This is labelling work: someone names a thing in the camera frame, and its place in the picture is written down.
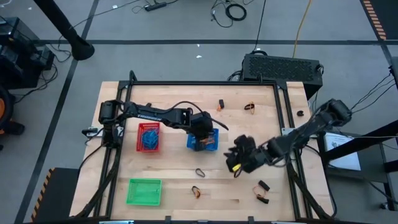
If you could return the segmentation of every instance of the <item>white paper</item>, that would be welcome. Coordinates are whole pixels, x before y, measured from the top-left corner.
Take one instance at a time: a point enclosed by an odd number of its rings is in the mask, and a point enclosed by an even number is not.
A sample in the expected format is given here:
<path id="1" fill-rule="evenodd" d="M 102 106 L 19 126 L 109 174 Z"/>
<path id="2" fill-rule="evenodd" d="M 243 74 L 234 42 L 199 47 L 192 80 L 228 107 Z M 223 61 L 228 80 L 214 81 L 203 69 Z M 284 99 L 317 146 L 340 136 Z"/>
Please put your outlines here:
<path id="1" fill-rule="evenodd" d="M 335 147 L 345 144 L 351 140 L 352 138 L 340 134 L 326 133 L 326 151 L 332 150 Z M 350 155 L 347 155 L 345 157 L 332 160 L 330 161 L 330 164 L 342 169 L 361 170 L 357 152 L 351 153 Z"/>

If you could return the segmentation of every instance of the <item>green basket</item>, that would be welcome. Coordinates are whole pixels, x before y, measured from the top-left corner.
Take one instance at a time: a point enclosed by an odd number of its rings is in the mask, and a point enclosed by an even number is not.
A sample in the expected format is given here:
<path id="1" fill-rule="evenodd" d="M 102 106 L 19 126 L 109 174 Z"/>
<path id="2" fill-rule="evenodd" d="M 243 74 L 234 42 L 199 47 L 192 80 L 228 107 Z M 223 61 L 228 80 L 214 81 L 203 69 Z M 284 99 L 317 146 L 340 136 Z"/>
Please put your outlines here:
<path id="1" fill-rule="evenodd" d="M 162 180 L 130 179 L 126 204 L 159 206 L 162 196 Z"/>

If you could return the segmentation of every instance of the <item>concrete floor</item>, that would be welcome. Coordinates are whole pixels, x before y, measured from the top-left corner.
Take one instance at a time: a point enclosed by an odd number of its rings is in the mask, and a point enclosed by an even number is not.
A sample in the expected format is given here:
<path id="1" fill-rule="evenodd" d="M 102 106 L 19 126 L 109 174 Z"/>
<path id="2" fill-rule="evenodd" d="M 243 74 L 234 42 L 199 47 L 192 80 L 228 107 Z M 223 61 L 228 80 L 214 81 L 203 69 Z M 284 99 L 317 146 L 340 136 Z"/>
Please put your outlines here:
<path id="1" fill-rule="evenodd" d="M 70 22 L 76 24 L 88 17 L 93 2 L 96 3 L 97 0 L 56 2 Z M 96 13 L 127 2 L 129 1 L 99 1 Z M 4 150 L 0 152 L 0 177 L 3 179 L 0 182 L 0 201 L 6 202 L 0 205 L 3 223 L 12 223 L 16 218 L 67 77 L 72 78 L 72 82 L 25 216 L 26 222 L 30 220 L 48 169 L 77 168 L 80 165 L 85 149 L 85 137 L 80 131 L 91 124 L 101 82 L 126 80 L 130 70 L 135 71 L 139 80 L 226 80 L 240 68 L 244 54 L 254 46 L 223 40 L 255 40 L 263 1 L 255 0 L 245 6 L 247 18 L 235 22 L 229 29 L 221 28 L 211 21 L 210 7 L 213 3 L 213 0 L 180 0 L 163 9 L 133 14 L 132 7 L 145 5 L 144 1 L 140 1 L 93 19 L 88 40 L 196 41 L 191 44 L 97 44 L 96 52 L 89 60 L 78 62 L 77 65 L 72 59 L 56 63 L 58 78 L 46 90 L 31 94 L 15 107 L 15 120 L 26 125 L 25 133 L 0 138 L 0 143 L 4 145 Z M 306 5 L 306 0 L 267 0 L 259 38 L 294 40 Z M 20 17 L 41 39 L 56 40 L 60 37 L 59 32 L 31 0 L 13 1 L 0 7 L 0 15 Z M 218 8 L 216 15 L 221 23 L 229 23 L 221 8 Z M 85 22 L 76 28 L 79 34 L 84 27 Z M 221 41 L 218 44 L 203 44 L 205 40 Z M 377 40 L 359 0 L 313 0 L 300 40 L 331 41 L 324 45 L 297 47 L 297 58 L 319 60 L 325 66 L 324 86 L 319 91 L 318 104 L 337 98 L 347 105 L 353 105 L 388 74 L 389 65 L 380 46 L 365 42 L 363 45 L 350 45 L 345 42 Z M 282 57 L 291 57 L 293 51 L 291 44 L 258 47 L 269 55 Z M 67 49 L 68 46 L 61 45 L 61 48 Z M 388 48 L 393 56 L 398 56 L 398 46 L 389 45 Z M 364 134 L 396 120 L 397 94 L 397 89 L 392 88 L 372 107 L 355 114 L 343 130 Z M 397 147 L 394 141 L 386 144 Z M 385 151 L 389 161 L 398 159 L 397 150 Z M 398 175 L 391 175 L 391 178 L 395 191 L 398 192 Z M 398 213 L 378 209 L 378 205 L 385 199 L 368 184 L 336 177 L 331 177 L 330 182 L 339 219 L 371 223 L 396 222 Z"/>

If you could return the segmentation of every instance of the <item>wooden table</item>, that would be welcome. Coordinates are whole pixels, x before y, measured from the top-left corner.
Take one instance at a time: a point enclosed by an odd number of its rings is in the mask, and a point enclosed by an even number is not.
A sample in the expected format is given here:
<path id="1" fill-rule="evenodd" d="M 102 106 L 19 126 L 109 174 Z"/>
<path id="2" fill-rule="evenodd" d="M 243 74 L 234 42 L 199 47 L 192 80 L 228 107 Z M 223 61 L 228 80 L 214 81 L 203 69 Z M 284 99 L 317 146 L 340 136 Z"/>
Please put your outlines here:
<path id="1" fill-rule="evenodd" d="M 98 113 L 100 104 L 116 97 L 117 82 L 103 82 L 98 97 L 93 126 L 100 126 Z M 310 117 L 307 99 L 302 83 L 288 83 L 288 91 L 296 126 L 305 123 Z M 280 92 L 284 122 L 288 127 L 283 94 Z M 217 112 L 218 100 L 223 99 L 225 109 Z M 218 150 L 215 152 L 194 152 L 186 148 L 187 135 L 182 130 L 160 127 L 161 142 L 159 153 L 136 152 L 137 127 L 139 123 L 150 122 L 132 118 L 127 121 L 123 150 L 119 166 L 118 181 L 114 195 L 112 219 L 125 220 L 164 220 L 170 215 L 172 220 L 247 220 L 254 216 L 261 220 L 294 220 L 289 183 L 285 168 L 262 166 L 247 174 L 242 172 L 237 179 L 228 171 L 224 152 L 234 146 L 233 141 L 241 134 L 253 136 L 256 144 L 280 135 L 280 127 L 275 107 L 274 91 L 271 86 L 142 86 L 132 88 L 131 101 L 153 107 L 170 108 L 176 102 L 188 100 L 196 103 L 214 119 L 229 127 L 229 131 L 219 128 Z M 255 114 L 243 110 L 244 105 L 253 101 Z M 298 110 L 304 116 L 296 116 Z M 100 145 L 101 139 L 89 142 L 85 157 Z M 315 142 L 309 145 L 317 148 Z M 105 149 L 98 151 L 83 166 L 77 183 L 70 215 L 77 214 L 89 201 L 100 179 Z M 313 152 L 303 150 L 303 168 L 309 191 L 324 210 L 333 212 L 325 174 L 320 158 Z M 202 169 L 206 177 L 196 175 L 195 169 Z M 163 180 L 162 201 L 159 207 L 126 205 L 127 187 L 131 178 L 156 178 Z M 252 188 L 263 180 L 271 190 L 266 198 L 269 204 L 258 201 Z M 196 185 L 202 191 L 199 199 L 192 194 Z M 305 216 L 302 196 L 298 190 L 301 216 Z M 101 214 L 104 214 L 108 191 L 103 195 Z"/>

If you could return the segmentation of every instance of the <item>yellow cable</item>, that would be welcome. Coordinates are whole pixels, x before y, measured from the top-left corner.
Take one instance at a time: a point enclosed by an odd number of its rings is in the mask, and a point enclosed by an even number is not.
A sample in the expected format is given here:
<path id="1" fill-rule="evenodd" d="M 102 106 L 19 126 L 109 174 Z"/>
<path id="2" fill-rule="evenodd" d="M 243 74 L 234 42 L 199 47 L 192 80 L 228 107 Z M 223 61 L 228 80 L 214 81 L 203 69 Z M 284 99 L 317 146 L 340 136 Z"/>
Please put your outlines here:
<path id="1" fill-rule="evenodd" d="M 308 0 L 307 8 L 305 9 L 305 12 L 304 12 L 304 15 L 303 15 L 303 19 L 301 19 L 300 26 L 298 27 L 298 31 L 297 31 L 297 35 L 296 35 L 296 40 L 295 40 L 295 42 L 294 42 L 293 58 L 294 58 L 294 56 L 296 55 L 297 40 L 299 39 L 300 30 L 301 30 L 301 27 L 303 26 L 305 16 L 307 15 L 307 12 L 308 12 L 308 9 L 309 9 L 310 6 L 311 6 L 311 3 L 312 3 L 312 0 Z"/>

